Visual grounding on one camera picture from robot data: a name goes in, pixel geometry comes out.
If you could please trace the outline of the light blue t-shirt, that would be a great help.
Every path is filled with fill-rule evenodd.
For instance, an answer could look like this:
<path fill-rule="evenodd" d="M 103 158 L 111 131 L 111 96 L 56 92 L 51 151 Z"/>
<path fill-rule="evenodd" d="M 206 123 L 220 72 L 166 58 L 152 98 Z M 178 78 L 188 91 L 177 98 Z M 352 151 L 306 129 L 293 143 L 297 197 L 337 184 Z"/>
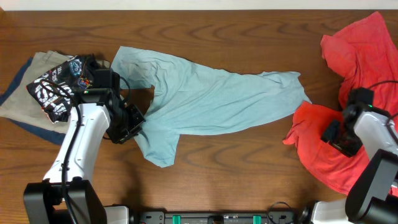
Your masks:
<path fill-rule="evenodd" d="M 308 100 L 298 72 L 241 75 L 133 47 L 120 47 L 111 67 L 124 88 L 154 89 L 135 140 L 159 167 L 174 164 L 183 134 L 235 133 L 289 116 Z"/>

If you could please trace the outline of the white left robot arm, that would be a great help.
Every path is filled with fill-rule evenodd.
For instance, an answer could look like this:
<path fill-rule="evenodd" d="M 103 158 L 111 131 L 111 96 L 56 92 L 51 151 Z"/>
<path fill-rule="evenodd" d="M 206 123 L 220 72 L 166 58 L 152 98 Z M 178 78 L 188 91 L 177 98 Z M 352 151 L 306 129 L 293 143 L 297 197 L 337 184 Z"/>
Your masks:
<path fill-rule="evenodd" d="M 135 105 L 120 96 L 123 80 L 111 69 L 99 69 L 86 87 L 65 89 L 65 83 L 38 78 L 42 90 L 68 98 L 68 131 L 56 160 L 41 182 L 27 184 L 23 200 L 30 223 L 130 223 L 125 205 L 105 207 L 91 182 L 103 139 L 122 144 L 136 136 L 145 121 Z"/>

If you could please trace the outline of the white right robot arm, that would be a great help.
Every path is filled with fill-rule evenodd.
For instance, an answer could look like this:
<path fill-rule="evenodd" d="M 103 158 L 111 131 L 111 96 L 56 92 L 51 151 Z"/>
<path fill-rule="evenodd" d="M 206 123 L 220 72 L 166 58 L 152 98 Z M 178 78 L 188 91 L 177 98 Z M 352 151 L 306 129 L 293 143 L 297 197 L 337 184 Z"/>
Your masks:
<path fill-rule="evenodd" d="M 343 121 L 334 120 L 321 136 L 347 157 L 364 147 L 369 164 L 344 200 L 314 204 L 310 223 L 397 223 L 397 132 L 389 112 L 373 105 L 374 92 L 350 92 Z"/>

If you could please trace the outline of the navy blue folded shirt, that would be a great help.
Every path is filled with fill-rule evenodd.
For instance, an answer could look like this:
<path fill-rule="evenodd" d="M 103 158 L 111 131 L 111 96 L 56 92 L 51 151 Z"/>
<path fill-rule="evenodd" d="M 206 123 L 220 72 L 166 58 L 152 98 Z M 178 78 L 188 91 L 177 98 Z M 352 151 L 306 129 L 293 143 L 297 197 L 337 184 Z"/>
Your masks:
<path fill-rule="evenodd" d="M 19 87 L 19 85 L 21 84 L 22 78 L 24 77 L 24 73 L 26 72 L 28 67 L 31 65 L 32 61 L 33 61 L 32 57 L 27 60 L 27 62 L 19 69 L 19 71 L 14 76 L 14 78 L 12 79 L 12 82 L 8 86 L 7 90 L 3 94 L 1 94 L 1 105 L 3 105 L 4 102 L 15 92 L 17 87 Z M 27 123 L 15 121 L 13 119 L 9 119 L 9 121 L 11 121 L 15 125 L 19 126 L 20 128 L 36 135 L 37 137 L 44 139 L 48 142 L 51 142 L 52 144 L 56 144 L 56 145 L 60 146 L 65 138 L 65 134 L 63 134 L 63 133 L 49 131 L 49 130 L 39 128 L 39 127 L 30 125 Z"/>

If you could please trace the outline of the black printed folded jersey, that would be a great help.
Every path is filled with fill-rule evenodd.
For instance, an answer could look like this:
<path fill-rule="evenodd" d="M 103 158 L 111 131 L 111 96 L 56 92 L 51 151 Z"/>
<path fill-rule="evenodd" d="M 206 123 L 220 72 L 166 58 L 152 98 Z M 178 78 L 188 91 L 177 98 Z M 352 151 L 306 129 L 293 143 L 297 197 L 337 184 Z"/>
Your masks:
<path fill-rule="evenodd" d="M 26 88 L 52 123 L 67 122 L 71 98 L 94 84 L 94 72 L 107 66 L 94 55 L 76 55 L 47 70 Z"/>

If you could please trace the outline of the red t-shirt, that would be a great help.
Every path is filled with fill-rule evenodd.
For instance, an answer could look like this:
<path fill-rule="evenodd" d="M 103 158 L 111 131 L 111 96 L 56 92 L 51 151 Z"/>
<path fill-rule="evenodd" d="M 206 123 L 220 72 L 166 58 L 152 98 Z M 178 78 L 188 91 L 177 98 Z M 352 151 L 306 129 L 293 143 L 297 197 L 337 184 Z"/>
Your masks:
<path fill-rule="evenodd" d="M 381 13 L 354 22 L 320 42 L 322 57 L 330 69 L 343 78 L 338 101 L 343 109 L 363 100 L 393 115 L 397 122 L 397 48 Z M 365 146 L 340 137 L 337 143 L 349 151 L 348 157 L 333 143 L 322 139 L 343 114 L 327 107 L 304 102 L 293 116 L 293 125 L 283 143 L 295 145 L 303 166 L 329 188 L 348 194 L 366 166 Z"/>

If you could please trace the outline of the beige folded shirt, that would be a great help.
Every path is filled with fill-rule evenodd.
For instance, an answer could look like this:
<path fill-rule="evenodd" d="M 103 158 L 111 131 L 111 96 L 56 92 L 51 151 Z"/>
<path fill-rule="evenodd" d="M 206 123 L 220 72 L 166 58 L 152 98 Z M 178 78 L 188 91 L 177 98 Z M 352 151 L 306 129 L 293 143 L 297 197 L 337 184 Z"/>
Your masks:
<path fill-rule="evenodd" d="M 20 84 L 1 103 L 1 116 L 56 133 L 66 133 L 69 122 L 77 120 L 70 95 L 92 86 L 93 73 L 109 68 L 109 62 L 92 55 L 66 56 L 48 51 L 35 54 L 22 72 Z M 64 91 L 50 83 L 56 83 Z"/>

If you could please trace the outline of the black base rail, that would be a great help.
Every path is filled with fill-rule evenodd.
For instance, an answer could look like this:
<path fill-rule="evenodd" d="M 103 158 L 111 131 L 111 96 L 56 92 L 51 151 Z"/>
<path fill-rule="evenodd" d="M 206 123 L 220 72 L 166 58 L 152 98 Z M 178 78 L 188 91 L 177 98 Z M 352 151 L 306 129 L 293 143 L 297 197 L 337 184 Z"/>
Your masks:
<path fill-rule="evenodd" d="M 133 224 L 296 224 L 310 223 L 312 207 L 301 210 L 276 202 L 260 212 L 164 212 L 148 211 L 131 217 Z"/>

